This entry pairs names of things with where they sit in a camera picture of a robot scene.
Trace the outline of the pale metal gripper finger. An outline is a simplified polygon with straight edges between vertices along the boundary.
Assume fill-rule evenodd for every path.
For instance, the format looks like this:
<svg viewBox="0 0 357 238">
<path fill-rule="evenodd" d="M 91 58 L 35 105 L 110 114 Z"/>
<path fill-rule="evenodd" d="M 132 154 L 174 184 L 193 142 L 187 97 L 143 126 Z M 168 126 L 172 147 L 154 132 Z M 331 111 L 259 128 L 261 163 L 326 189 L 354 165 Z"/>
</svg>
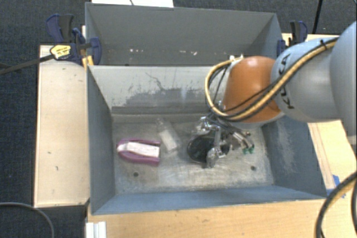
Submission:
<svg viewBox="0 0 357 238">
<path fill-rule="evenodd" d="M 213 168 L 216 165 L 216 161 L 224 156 L 221 150 L 221 131 L 217 130 L 214 137 L 214 146 L 208 151 L 206 155 L 206 167 Z"/>
<path fill-rule="evenodd" d="M 216 132 L 218 129 L 219 127 L 206 116 L 201 117 L 195 124 L 195 134 L 197 135 L 206 135 L 210 132 Z"/>
</svg>

